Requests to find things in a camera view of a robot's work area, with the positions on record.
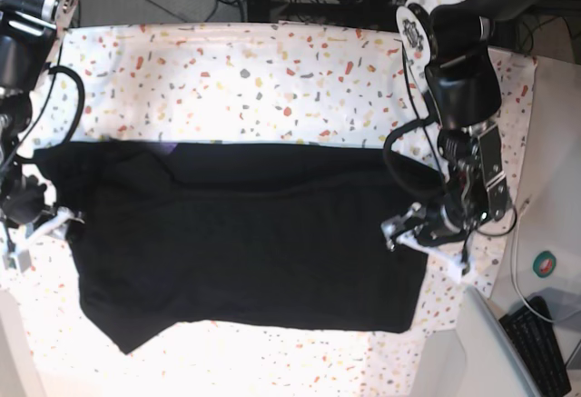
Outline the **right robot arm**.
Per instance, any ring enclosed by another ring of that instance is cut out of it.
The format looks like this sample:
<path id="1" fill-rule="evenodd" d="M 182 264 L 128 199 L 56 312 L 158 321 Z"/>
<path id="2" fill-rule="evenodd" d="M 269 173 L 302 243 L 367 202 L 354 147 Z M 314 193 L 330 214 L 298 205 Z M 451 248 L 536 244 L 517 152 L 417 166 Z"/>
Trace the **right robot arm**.
<path id="1" fill-rule="evenodd" d="M 65 74 L 76 84 L 78 98 L 73 122 L 64 136 L 69 142 L 84 109 L 81 77 L 61 65 L 63 33 L 79 0 L 1 0 L 1 223 L 19 227 L 49 213 L 45 185 L 22 167 L 27 159 L 18 150 L 35 128 L 30 94 L 45 75 Z"/>

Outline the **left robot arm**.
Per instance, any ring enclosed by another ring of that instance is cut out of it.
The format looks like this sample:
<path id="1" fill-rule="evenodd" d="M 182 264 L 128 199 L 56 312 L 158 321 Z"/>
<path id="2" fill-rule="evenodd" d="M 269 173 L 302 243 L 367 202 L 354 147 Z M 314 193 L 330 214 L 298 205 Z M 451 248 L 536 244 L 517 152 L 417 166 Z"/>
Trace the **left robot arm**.
<path id="1" fill-rule="evenodd" d="M 511 207 L 495 115 L 502 94 L 488 45 L 498 22 L 517 17 L 538 0 L 406 0 L 396 13 L 408 90 L 418 90 L 428 114 L 392 131 L 385 163 L 416 202 L 382 225 L 389 249 L 466 241 Z M 440 185 L 409 179 L 394 163 L 393 144 L 404 134 L 439 127 L 431 149 Z"/>

